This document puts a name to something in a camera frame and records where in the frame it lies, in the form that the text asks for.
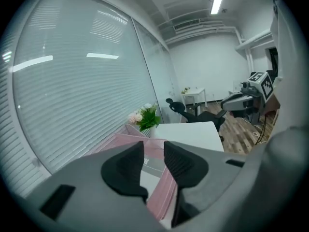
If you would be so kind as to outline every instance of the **air vent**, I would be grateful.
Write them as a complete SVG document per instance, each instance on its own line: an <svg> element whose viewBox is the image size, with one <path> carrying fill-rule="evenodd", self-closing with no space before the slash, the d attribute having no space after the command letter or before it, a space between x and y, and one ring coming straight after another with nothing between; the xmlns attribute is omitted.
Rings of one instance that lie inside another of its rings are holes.
<svg viewBox="0 0 309 232"><path fill-rule="evenodd" d="M192 27L192 26L199 25L199 23L200 23L199 19L187 21L187 22L175 25L174 29L175 29L175 31L180 31L182 29L186 29L186 28L189 28L189 27Z"/></svg>

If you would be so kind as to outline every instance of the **flower bouquet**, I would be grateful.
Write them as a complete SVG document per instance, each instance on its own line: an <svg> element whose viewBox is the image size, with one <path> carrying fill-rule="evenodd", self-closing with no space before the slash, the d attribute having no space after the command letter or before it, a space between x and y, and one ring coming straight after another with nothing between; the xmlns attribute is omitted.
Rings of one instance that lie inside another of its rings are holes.
<svg viewBox="0 0 309 232"><path fill-rule="evenodd" d="M145 104L139 110L129 115L129 122L140 126L140 131L153 128L160 123L160 116L156 116L156 104Z"/></svg>

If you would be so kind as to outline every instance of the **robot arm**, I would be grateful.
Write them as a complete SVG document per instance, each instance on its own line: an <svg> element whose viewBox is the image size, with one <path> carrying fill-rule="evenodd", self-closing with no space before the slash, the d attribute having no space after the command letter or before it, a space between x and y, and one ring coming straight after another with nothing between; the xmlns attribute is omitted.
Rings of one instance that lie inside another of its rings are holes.
<svg viewBox="0 0 309 232"><path fill-rule="evenodd" d="M232 112L234 117L247 118L251 124L255 125L273 90L268 73L257 72L242 83L241 92L233 93L223 99L221 108Z"/></svg>

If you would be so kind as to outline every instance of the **ceiling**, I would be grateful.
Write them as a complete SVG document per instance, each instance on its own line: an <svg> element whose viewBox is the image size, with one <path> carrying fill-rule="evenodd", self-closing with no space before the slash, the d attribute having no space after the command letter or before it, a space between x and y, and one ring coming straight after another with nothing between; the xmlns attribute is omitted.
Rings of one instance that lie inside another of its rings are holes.
<svg viewBox="0 0 309 232"><path fill-rule="evenodd" d="M235 26L237 11L245 0L223 0L217 15L211 15L212 0L135 0L158 26L163 38L176 35L175 25L194 19L204 24Z"/></svg>

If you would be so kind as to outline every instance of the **small white table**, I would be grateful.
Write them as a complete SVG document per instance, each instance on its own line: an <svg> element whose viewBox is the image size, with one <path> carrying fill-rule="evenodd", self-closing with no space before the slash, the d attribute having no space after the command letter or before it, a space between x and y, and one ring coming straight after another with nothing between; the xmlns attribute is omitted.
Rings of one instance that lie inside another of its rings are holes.
<svg viewBox="0 0 309 232"><path fill-rule="evenodd" d="M206 92L205 92L205 89L204 89L203 87L189 89L185 94L182 94L182 95L183 95L183 97L188 97L188 96L193 97L193 105L195 105L195 103L196 103L196 98L199 96L199 94L200 94L201 92L204 92L204 96L205 96L205 107L207 107ZM197 108L197 114L199 115L200 113L201 113L201 109L200 109L200 107L198 107L198 108Z"/></svg>
<svg viewBox="0 0 309 232"><path fill-rule="evenodd" d="M155 130L155 138L224 151L213 122L160 124Z"/></svg>

